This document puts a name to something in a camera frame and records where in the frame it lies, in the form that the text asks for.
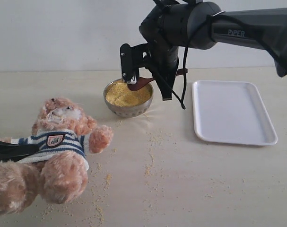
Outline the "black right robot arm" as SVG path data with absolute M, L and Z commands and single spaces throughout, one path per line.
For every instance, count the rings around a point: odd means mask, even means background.
M 287 75 L 287 8 L 227 12 L 209 1 L 158 0 L 139 31 L 163 100 L 174 95 L 179 47 L 207 50 L 225 43 L 265 50 L 277 75 Z

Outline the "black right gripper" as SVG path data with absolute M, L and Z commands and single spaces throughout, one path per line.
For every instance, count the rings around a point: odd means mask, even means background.
M 163 101 L 169 101 L 178 95 L 174 92 L 174 82 L 179 65 L 178 47 L 163 47 L 158 43 L 144 43 L 143 50 L 147 54 L 143 67 L 156 70 L 155 78 Z

